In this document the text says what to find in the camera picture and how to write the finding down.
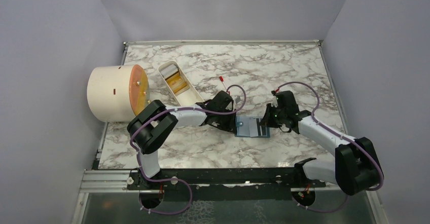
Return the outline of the grey silver credit card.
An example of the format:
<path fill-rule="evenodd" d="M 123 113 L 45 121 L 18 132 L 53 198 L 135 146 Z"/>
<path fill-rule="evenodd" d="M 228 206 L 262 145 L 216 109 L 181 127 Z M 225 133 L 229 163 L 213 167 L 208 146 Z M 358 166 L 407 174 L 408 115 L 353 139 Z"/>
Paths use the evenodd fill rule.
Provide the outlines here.
<path fill-rule="evenodd" d="M 269 138 L 270 130 L 259 125 L 261 118 L 253 117 L 249 121 L 249 136 L 253 138 Z"/>

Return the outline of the blue leather card holder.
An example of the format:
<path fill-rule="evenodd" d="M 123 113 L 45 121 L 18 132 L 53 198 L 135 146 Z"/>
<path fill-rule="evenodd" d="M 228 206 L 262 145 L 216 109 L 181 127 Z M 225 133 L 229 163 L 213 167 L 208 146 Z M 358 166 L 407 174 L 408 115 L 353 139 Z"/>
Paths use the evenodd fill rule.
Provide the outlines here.
<path fill-rule="evenodd" d="M 270 138 L 270 129 L 260 125 L 262 119 L 262 117 L 237 116 L 235 137 Z"/>

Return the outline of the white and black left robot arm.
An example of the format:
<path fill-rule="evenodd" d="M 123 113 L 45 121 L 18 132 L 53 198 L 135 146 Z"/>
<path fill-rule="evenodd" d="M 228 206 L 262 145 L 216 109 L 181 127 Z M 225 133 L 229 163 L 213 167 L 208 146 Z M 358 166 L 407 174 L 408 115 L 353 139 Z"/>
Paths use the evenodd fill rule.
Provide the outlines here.
<path fill-rule="evenodd" d="M 148 189 L 159 184 L 160 165 L 157 150 L 171 132 L 179 127 L 210 125 L 226 132 L 236 132 L 234 101 L 220 91 L 213 99 L 191 106 L 166 106 L 152 101 L 128 125 L 131 146 L 137 150 L 140 182 Z"/>

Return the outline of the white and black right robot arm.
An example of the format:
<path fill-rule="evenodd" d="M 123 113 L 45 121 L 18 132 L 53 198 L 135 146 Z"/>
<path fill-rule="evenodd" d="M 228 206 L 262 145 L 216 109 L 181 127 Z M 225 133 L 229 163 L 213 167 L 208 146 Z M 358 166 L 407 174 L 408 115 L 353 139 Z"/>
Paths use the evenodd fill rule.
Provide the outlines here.
<path fill-rule="evenodd" d="M 299 110 L 291 91 L 272 91 L 276 103 L 266 105 L 260 125 L 269 128 L 285 126 L 316 142 L 328 151 L 332 161 L 308 158 L 294 165 L 293 182 L 305 187 L 313 180 L 336 184 L 347 195 L 371 191 L 383 183 L 380 167 L 371 140 L 345 135 L 319 121 L 310 111 Z"/>

